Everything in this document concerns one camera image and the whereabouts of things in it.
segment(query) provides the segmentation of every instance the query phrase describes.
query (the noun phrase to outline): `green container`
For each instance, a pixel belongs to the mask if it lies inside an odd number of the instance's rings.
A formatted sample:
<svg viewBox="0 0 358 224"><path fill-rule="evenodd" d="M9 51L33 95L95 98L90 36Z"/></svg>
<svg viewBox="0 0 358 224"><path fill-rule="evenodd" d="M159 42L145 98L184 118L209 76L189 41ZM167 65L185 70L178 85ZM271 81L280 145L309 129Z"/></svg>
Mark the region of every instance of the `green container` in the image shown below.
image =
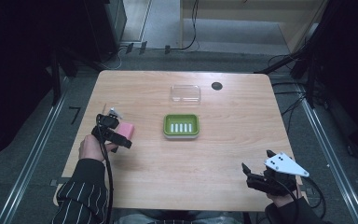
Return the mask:
<svg viewBox="0 0 358 224"><path fill-rule="evenodd" d="M194 114L168 114L164 118L164 135L170 139L194 139L199 136L199 117Z"/></svg>

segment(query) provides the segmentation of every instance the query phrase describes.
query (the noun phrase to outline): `black sleeve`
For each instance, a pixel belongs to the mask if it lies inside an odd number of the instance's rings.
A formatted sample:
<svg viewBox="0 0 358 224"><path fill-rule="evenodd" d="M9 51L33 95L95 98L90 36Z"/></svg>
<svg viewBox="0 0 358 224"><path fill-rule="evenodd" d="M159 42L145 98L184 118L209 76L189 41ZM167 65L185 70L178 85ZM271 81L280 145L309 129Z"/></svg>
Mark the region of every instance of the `black sleeve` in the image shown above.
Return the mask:
<svg viewBox="0 0 358 224"><path fill-rule="evenodd" d="M289 203L285 206L278 208L279 214L283 219L283 223L293 223L298 211L298 219L296 223L301 224L324 224L324 222L316 216L316 214L310 208L310 205L301 197L298 201L298 210L295 202Z"/></svg>
<svg viewBox="0 0 358 224"><path fill-rule="evenodd" d="M57 193L60 208L51 223L103 223L106 199L103 163L82 159Z"/></svg>

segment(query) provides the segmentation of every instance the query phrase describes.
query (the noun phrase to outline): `striped sleeve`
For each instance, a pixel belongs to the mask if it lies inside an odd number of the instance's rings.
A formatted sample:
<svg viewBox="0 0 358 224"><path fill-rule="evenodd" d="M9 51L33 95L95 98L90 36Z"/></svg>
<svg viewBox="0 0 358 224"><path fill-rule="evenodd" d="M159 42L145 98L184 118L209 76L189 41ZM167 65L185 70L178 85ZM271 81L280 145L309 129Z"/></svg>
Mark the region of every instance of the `striped sleeve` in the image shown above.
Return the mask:
<svg viewBox="0 0 358 224"><path fill-rule="evenodd" d="M100 161L80 160L71 180L57 193L59 211L51 223L103 223L107 190Z"/></svg>

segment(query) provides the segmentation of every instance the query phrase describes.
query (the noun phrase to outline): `person's arm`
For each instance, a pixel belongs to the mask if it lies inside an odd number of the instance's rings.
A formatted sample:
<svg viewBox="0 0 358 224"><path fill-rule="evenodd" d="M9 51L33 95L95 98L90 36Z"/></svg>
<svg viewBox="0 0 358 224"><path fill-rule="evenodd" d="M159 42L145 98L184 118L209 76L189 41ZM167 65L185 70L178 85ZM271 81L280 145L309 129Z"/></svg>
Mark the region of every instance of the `person's arm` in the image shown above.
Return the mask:
<svg viewBox="0 0 358 224"><path fill-rule="evenodd" d="M106 145L111 150L115 145ZM57 193L59 211L51 223L103 223L107 190L103 155L97 139L86 136L79 149L74 174Z"/></svg>
<svg viewBox="0 0 358 224"><path fill-rule="evenodd" d="M268 194L267 196L273 201L273 204L269 205L266 211L269 211L271 214L279 214L282 223L294 224L297 213L296 224L324 224L324 222L312 211L310 205L302 196L299 186L297 186L297 190L298 195L295 191L293 194L295 197L298 196L298 208L290 194L285 196L272 196Z"/></svg>

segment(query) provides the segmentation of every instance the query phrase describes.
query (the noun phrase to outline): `wooden tabletop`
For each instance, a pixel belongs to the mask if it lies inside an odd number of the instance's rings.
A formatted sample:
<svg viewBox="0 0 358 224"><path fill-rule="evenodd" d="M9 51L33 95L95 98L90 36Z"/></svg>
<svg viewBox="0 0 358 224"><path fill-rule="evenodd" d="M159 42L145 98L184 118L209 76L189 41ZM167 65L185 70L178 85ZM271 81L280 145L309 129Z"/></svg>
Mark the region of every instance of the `wooden tabletop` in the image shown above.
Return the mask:
<svg viewBox="0 0 358 224"><path fill-rule="evenodd" d="M220 82L223 89L211 85ZM199 105L174 105L172 85L198 85ZM265 193L248 189L244 162L260 174L266 150L293 157L269 78L259 74L103 71L98 77L63 177L72 175L78 148L110 107L134 124L131 149L109 153L114 207L146 209L264 211ZM196 114L195 140L168 140L167 114Z"/></svg>

